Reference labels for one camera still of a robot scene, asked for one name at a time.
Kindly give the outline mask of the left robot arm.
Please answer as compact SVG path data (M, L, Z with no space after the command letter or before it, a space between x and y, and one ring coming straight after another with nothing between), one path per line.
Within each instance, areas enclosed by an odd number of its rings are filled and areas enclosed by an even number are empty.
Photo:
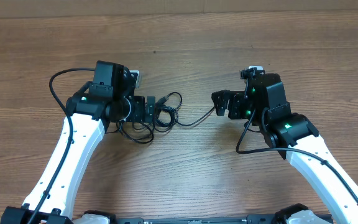
M152 123L155 97L136 96L140 73L98 61L86 82L60 107L62 133L37 185L19 208L7 207L1 223L72 223L75 199L85 170L111 123Z

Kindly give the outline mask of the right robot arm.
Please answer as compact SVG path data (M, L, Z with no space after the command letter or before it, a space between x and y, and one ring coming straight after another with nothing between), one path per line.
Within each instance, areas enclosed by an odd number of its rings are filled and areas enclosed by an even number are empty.
M358 223L358 186L335 160L323 137L304 115L291 112L277 73L260 67L241 70L242 91L212 93L218 116L246 119L244 129L259 127L267 144L263 152L277 151L311 185L336 223Z

